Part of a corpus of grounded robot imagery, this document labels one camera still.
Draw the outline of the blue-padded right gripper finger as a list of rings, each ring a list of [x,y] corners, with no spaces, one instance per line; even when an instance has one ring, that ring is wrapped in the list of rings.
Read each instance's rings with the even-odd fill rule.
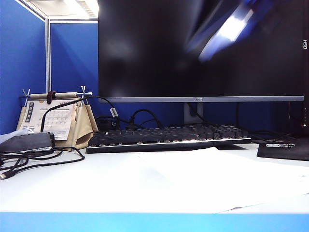
[[[248,36],[273,7],[272,0],[220,0],[190,39],[187,52],[200,61]]]

